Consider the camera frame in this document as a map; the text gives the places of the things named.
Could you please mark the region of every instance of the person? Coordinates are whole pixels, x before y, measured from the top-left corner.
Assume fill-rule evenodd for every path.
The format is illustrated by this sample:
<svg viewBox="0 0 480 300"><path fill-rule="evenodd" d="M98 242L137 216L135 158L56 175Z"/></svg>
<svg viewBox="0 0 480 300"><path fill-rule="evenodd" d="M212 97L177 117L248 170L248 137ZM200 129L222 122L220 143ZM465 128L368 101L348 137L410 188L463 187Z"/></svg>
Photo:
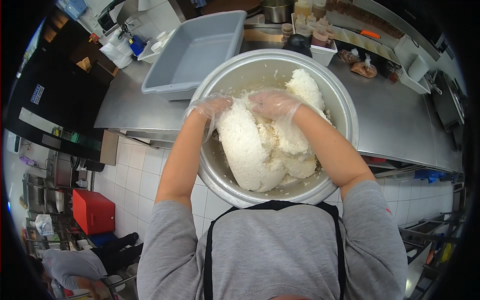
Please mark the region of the person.
<svg viewBox="0 0 480 300"><path fill-rule="evenodd" d="M134 232L109 241L100 248L81 251L47 249L41 260L33 256L29 256L29 259L37 274L47 284L50 294L54 295L51 283L56 280L59 285L69 290L87 289L93 299L99 300L95 281L131 265L142 253L143 243L133 246L137 239L138 233ZM121 251L127 245L133 247Z"/></svg>
<svg viewBox="0 0 480 300"><path fill-rule="evenodd" d="M269 201L232 208L197 241L190 196L205 124L232 103L203 99L186 118L157 190L138 265L141 300L403 299L407 255L375 177L352 145L286 91L250 96L252 110L291 120L340 188L336 206Z"/></svg>

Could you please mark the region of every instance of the gray plastic tub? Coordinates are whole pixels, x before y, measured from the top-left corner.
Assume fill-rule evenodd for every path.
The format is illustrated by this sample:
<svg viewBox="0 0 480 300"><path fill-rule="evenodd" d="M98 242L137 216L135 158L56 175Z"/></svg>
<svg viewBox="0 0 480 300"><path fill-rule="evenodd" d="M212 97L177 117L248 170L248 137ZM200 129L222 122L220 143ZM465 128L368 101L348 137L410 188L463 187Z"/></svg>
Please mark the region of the gray plastic tub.
<svg viewBox="0 0 480 300"><path fill-rule="evenodd" d="M191 99L200 83L240 52L245 11L219 12L183 22L142 84L142 93L167 100Z"/></svg>

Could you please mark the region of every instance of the stainless steel counter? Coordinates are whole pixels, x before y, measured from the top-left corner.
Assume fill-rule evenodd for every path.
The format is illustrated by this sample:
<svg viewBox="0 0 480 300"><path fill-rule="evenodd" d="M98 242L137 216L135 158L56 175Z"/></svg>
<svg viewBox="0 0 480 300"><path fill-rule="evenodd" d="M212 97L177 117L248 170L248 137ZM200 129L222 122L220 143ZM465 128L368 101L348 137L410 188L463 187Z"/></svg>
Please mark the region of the stainless steel counter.
<svg viewBox="0 0 480 300"><path fill-rule="evenodd" d="M268 42L254 39L243 42L242 52L279 47L276 39ZM176 135L189 100L166 101L157 94L142 94L141 85L150 67L133 61L117 73L95 127ZM462 172L461 153L454 150L430 96L419 95L401 82L393 83L381 75L371 79L361 77L336 56L328 69L343 82L353 99L360 127L358 150L362 154Z"/></svg>
<svg viewBox="0 0 480 300"><path fill-rule="evenodd" d="M451 136L439 124L430 95L381 75L359 76L337 57L328 69L355 104L362 154L461 172L461 152L454 150Z"/></svg>

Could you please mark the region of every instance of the white tiled floor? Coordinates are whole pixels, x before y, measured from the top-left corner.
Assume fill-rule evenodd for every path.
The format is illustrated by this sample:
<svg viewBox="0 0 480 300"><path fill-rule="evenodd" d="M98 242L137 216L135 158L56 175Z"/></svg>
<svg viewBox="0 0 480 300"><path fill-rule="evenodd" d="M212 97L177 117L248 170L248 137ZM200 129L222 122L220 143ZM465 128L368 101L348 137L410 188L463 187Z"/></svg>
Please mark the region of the white tiled floor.
<svg viewBox="0 0 480 300"><path fill-rule="evenodd" d="M115 234L123 237L137 231L140 240L150 223L156 190L170 150L155 150L119 139L118 163L105 166L95 176L94 190L115 203ZM405 227L439 212L450 212L453 187L449 182L428 184L426 180L400 182L393 179L377 181L397 224ZM326 200L338 207L342 216L340 190ZM197 176L192 191L192 212L197 236L208 230L210 222L231 206L211 192Z"/></svg>

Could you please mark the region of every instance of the orange knife handle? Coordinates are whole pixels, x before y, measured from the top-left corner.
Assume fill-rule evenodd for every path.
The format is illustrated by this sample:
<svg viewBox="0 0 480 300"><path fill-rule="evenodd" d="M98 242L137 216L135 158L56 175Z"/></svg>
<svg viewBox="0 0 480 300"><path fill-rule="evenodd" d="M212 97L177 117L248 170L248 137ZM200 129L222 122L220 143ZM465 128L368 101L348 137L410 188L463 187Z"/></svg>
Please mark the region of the orange knife handle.
<svg viewBox="0 0 480 300"><path fill-rule="evenodd" d="M375 32L371 32L371 31L367 31L367 30L362 30L360 32L361 35L365 35L365 36L371 36L371 37L374 37L374 38L380 38L380 36L378 34L376 34Z"/></svg>

